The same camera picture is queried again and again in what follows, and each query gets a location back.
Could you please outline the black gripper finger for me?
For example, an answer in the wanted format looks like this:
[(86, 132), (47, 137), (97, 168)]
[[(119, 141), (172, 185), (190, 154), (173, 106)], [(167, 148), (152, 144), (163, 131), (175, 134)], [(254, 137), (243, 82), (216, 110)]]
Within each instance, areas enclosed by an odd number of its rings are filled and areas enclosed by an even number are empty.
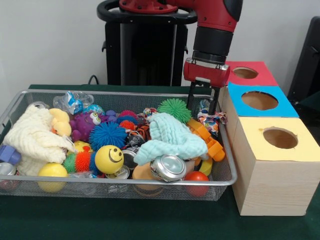
[(192, 110), (192, 108), (193, 108), (194, 91), (195, 91), (196, 86), (199, 85), (199, 83), (200, 83), (199, 81), (193, 81), (190, 84), (188, 98), (187, 98), (187, 104), (186, 104), (186, 106), (189, 110)]
[(219, 87), (212, 87), (213, 90), (213, 99), (210, 102), (208, 113), (209, 115), (214, 115), (216, 112), (217, 104), (218, 104), (218, 99), (220, 95), (220, 88)]

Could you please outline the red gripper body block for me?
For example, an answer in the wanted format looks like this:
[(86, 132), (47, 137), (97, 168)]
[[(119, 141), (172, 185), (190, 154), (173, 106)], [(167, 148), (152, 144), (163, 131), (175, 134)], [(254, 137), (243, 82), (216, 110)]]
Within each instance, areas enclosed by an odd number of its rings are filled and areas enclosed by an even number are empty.
[(186, 81), (208, 83), (211, 87), (223, 88), (229, 78), (229, 65), (215, 64), (187, 58), (183, 67), (183, 76)]

